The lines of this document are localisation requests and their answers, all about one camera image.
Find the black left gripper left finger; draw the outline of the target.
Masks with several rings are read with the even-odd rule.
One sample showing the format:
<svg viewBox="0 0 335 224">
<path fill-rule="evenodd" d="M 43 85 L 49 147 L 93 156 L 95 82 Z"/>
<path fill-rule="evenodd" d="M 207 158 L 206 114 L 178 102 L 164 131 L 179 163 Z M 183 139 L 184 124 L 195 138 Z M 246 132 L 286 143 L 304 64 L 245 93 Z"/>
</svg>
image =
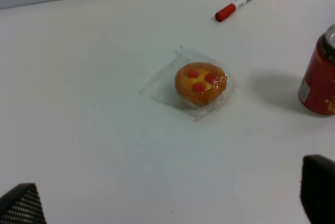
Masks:
<svg viewBox="0 0 335 224">
<path fill-rule="evenodd" d="M 1 196 L 1 223 L 47 224 L 35 183 L 18 184 Z"/>
</svg>

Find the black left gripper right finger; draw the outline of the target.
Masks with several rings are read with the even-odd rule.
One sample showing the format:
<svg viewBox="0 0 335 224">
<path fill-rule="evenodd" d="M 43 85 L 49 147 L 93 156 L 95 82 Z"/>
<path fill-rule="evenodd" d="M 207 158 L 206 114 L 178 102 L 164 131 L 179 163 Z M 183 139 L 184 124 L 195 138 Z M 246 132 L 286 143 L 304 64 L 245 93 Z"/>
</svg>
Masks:
<svg viewBox="0 0 335 224">
<path fill-rule="evenodd" d="M 334 223 L 334 161 L 317 154 L 303 158 L 300 200 L 310 223 Z"/>
</svg>

